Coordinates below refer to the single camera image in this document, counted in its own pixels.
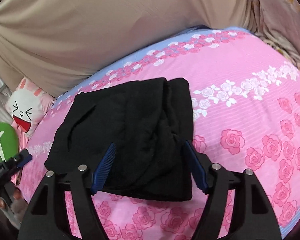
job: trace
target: pink bedsheet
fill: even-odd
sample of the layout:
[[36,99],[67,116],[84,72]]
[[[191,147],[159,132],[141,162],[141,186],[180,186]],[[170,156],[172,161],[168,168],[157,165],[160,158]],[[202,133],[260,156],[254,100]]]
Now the pink bedsheet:
[[[28,138],[26,137],[26,134],[23,132],[23,130],[20,128],[20,126],[18,126],[16,124],[15,121],[12,122],[11,126],[16,130],[16,133],[19,138],[19,151],[21,151],[22,149],[25,149],[27,147]],[[11,177],[11,181],[14,184],[16,184],[16,182],[17,182],[17,176],[18,176],[18,173],[16,173],[15,175],[13,175]]]
[[[214,38],[218,35],[231,39],[218,42]],[[174,48],[179,53],[172,53]],[[162,51],[150,51],[146,59],[108,71],[81,91],[155,77],[188,80],[196,149],[226,169],[251,168],[274,207],[281,230],[296,223],[300,213],[300,72],[258,38],[227,31],[210,37],[195,34],[187,43],[172,42]],[[68,97],[51,109],[28,143],[34,159],[24,168],[20,184],[26,200],[46,172],[44,161],[72,101]],[[220,236],[229,230],[233,200],[229,192]],[[111,240],[189,240],[205,201],[195,186],[192,200],[183,203],[103,192],[93,196]],[[66,203],[71,230],[80,236],[70,192],[66,192]]]

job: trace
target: green object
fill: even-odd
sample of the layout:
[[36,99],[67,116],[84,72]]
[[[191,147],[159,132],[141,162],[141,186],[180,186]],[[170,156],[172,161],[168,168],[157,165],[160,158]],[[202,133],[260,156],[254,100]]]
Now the green object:
[[0,162],[8,160],[19,152],[16,130],[8,123],[0,122]]

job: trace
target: pillow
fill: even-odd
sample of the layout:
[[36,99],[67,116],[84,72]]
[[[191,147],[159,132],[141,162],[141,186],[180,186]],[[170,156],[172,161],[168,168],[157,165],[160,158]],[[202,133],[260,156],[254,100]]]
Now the pillow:
[[23,78],[6,104],[6,110],[16,124],[31,138],[39,122],[54,104],[55,98]]

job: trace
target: metal screw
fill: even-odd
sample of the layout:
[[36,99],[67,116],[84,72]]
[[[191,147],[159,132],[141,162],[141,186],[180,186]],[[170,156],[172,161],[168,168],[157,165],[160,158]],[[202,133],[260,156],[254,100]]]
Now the metal screw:
[[54,175],[53,171],[47,171],[46,176],[47,177],[52,177]]
[[85,171],[87,169],[87,165],[85,164],[81,164],[79,167],[78,167],[78,170],[79,171]]
[[251,170],[251,169],[246,169],[245,172],[249,176],[253,175],[253,170]]
[[220,170],[221,169],[221,165],[219,163],[213,163],[211,165],[211,167],[214,169],[214,170]]

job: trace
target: folded black fabric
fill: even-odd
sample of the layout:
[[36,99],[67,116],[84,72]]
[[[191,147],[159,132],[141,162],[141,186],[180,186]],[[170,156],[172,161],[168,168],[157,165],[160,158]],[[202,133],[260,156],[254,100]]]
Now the folded black fabric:
[[[185,79],[127,82],[75,97],[45,166],[62,174],[86,164],[92,173],[98,165],[92,157],[103,155],[114,142],[117,155],[103,191],[185,201],[192,197],[192,183],[180,149],[192,138],[192,104]],[[91,179],[85,185],[89,188]]]

